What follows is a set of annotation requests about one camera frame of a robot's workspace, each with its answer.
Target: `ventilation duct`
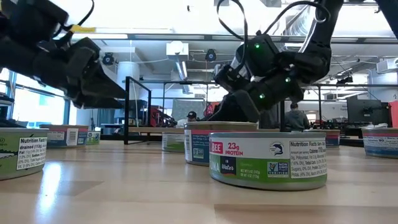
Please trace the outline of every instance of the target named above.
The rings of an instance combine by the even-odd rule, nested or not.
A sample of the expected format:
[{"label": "ventilation duct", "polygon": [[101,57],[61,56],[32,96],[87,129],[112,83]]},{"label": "ventilation duct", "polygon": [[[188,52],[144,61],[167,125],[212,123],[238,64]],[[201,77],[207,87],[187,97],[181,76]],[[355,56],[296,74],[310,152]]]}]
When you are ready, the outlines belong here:
[{"label": "ventilation duct", "polygon": [[[188,44],[181,41],[172,41],[166,45],[167,58],[175,62],[178,74],[180,76],[180,81],[186,81],[187,74],[187,64],[186,61],[189,59],[189,49]],[[191,94],[190,85],[182,85],[182,93]]]}]

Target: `red object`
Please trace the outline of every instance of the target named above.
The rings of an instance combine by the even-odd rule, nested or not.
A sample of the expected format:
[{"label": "red object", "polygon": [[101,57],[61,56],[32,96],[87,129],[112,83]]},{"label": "red object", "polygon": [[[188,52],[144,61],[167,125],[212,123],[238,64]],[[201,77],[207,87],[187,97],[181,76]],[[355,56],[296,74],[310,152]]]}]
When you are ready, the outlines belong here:
[{"label": "red object", "polygon": [[211,142],[211,152],[222,154],[223,153],[223,143],[222,142]]},{"label": "red object", "polygon": [[392,127],[398,128],[398,101],[390,102]]},{"label": "red object", "polygon": [[209,114],[213,114],[214,112],[214,108],[216,107],[216,105],[219,105],[219,102],[208,102],[207,103],[207,107],[205,112],[203,113],[204,116],[207,116]]}]

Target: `ceiling light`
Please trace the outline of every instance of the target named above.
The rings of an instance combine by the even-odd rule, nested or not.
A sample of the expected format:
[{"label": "ceiling light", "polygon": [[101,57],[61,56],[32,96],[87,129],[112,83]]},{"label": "ceiling light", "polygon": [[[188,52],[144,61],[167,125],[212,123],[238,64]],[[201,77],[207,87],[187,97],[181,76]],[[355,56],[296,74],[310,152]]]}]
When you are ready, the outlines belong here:
[{"label": "ceiling light", "polygon": [[[57,37],[61,38],[65,34],[60,34]],[[128,39],[127,34],[74,34],[72,39],[83,39],[88,37],[90,39]]]}]

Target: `person wearing cap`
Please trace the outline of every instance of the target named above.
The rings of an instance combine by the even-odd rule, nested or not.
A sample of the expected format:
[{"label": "person wearing cap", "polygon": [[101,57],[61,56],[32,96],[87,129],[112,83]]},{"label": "person wearing cap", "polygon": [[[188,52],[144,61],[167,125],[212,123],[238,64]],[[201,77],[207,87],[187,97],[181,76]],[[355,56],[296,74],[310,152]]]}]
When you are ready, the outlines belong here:
[{"label": "person wearing cap", "polygon": [[285,123],[286,128],[289,131],[303,131],[304,129],[310,129],[307,115],[302,111],[299,111],[299,105],[297,103],[292,103],[290,105],[290,111],[285,114]]},{"label": "person wearing cap", "polygon": [[187,122],[194,122],[197,121],[197,114],[194,111],[190,111],[187,115],[186,119],[180,119],[179,121],[177,121],[177,128],[183,128],[184,124]]}]

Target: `nutrition facts label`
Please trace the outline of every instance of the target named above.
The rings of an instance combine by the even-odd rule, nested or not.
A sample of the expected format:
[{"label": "nutrition facts label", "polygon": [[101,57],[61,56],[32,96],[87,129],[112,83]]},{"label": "nutrition facts label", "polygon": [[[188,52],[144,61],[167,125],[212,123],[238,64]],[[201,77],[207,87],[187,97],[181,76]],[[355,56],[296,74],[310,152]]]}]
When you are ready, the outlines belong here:
[{"label": "nutrition facts label", "polygon": [[47,134],[49,140],[63,141],[65,139],[64,131],[49,131]]},{"label": "nutrition facts label", "polygon": [[398,145],[398,137],[363,136],[363,143],[371,147],[393,147]]},{"label": "nutrition facts label", "polygon": [[46,148],[47,137],[20,138],[17,170],[43,165],[45,162]]},{"label": "nutrition facts label", "polygon": [[318,177],[327,173],[324,141],[291,141],[289,146],[292,179]]}]

